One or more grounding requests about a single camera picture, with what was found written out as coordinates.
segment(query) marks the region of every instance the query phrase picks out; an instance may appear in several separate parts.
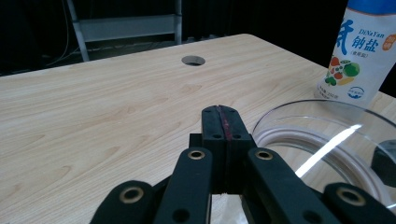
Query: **blue chinese character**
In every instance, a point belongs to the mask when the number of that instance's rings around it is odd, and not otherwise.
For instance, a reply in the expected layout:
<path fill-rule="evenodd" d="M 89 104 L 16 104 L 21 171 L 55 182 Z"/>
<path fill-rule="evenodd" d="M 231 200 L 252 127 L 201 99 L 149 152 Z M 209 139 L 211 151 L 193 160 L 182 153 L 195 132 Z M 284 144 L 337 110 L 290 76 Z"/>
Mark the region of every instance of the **blue chinese character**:
<path fill-rule="evenodd" d="M 341 45 L 341 51 L 343 52 L 344 55 L 347 55 L 347 50 L 346 50 L 346 39 L 347 39 L 347 34 L 353 31 L 353 28 L 350 27 L 350 25 L 353 23 L 352 20 L 347 20 L 346 22 L 341 24 L 340 32 L 338 33 L 337 37 L 337 48 L 340 47 Z"/>
<path fill-rule="evenodd" d="M 365 38 L 360 38 L 359 36 L 356 36 L 356 38 L 353 40 L 352 47 L 361 49 L 363 47 L 364 42 L 366 42 Z"/>
<path fill-rule="evenodd" d="M 365 50 L 371 51 L 371 52 L 375 52 L 375 47 L 378 46 L 378 43 L 376 42 L 376 40 L 373 41 L 373 39 L 371 39 L 367 44 L 366 47 L 364 47 Z"/>

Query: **table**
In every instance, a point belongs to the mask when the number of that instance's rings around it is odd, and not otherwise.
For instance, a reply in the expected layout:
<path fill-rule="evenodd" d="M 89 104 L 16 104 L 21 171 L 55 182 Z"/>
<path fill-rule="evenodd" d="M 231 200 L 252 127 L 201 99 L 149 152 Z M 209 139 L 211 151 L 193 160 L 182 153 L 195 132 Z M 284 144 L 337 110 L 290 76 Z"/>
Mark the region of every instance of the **table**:
<path fill-rule="evenodd" d="M 181 59 L 200 56 L 189 66 Z M 89 223 L 118 184 L 172 174 L 201 110 L 227 105 L 251 133 L 262 114 L 313 98 L 326 68 L 253 35 L 0 78 L 0 223 Z M 396 121 L 396 100 L 371 109 Z M 216 211 L 226 203 L 213 199 Z"/>

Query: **white bottle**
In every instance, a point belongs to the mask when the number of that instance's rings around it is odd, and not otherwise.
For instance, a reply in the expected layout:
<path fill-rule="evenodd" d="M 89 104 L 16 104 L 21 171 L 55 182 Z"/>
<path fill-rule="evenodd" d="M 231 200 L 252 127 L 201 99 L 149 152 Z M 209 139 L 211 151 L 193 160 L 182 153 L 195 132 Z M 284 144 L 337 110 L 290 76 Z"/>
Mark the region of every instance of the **white bottle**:
<path fill-rule="evenodd" d="M 396 0 L 349 0 L 317 98 L 368 107 L 396 62 Z"/>

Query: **light wood tabletop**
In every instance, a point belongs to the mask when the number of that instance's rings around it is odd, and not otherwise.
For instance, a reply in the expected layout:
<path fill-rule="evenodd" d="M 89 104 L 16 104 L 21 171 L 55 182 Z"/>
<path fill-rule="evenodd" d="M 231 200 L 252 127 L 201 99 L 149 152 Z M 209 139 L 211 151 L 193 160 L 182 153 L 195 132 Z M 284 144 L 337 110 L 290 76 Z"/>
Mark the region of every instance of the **light wood tabletop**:
<path fill-rule="evenodd" d="M 118 184 L 172 174 L 204 108 L 236 109 L 251 133 L 271 108 L 313 98 L 325 72 L 232 35 L 1 77 L 0 223 L 89 223 Z M 370 108 L 396 121 L 394 98 L 379 92 Z"/>

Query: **bolt hole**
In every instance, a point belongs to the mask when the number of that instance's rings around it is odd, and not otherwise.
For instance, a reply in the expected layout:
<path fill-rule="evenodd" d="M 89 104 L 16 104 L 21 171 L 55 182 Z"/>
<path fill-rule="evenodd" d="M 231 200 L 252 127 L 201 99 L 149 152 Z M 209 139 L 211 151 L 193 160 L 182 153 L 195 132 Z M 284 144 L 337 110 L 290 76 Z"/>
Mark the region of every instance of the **bolt hole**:
<path fill-rule="evenodd" d="M 313 211 L 303 212 L 303 217 L 307 222 L 312 223 L 312 224 L 322 223 L 321 216 Z"/>
<path fill-rule="evenodd" d="M 363 206 L 366 204 L 363 196 L 361 196 L 354 189 L 346 189 L 340 188 L 336 191 L 338 197 L 340 197 L 344 202 L 355 205 L 355 206 Z"/>
<path fill-rule="evenodd" d="M 181 59 L 181 61 L 186 64 L 186 65 L 190 65 L 190 66 L 200 66 L 203 65 L 205 63 L 205 59 L 201 58 L 199 56 L 186 56 L 184 58 Z"/>
<path fill-rule="evenodd" d="M 120 200 L 123 203 L 136 203 L 143 197 L 143 190 L 139 187 L 130 187 L 124 189 L 120 194 Z"/>
<path fill-rule="evenodd" d="M 261 159 L 261 160 L 269 161 L 269 160 L 271 160 L 274 156 L 273 156 L 271 153 L 266 152 L 266 151 L 258 151 L 258 152 L 256 152 L 256 157 L 259 158 L 259 159 Z"/>
<path fill-rule="evenodd" d="M 205 156 L 205 153 L 203 151 L 194 150 L 189 153 L 190 159 L 193 159 L 193 160 L 200 160 L 204 156 Z"/>
<path fill-rule="evenodd" d="M 173 216 L 172 216 L 173 220 L 175 222 L 178 223 L 183 223 L 189 220 L 190 218 L 190 213 L 189 211 L 185 210 L 185 209 L 177 209 Z"/>

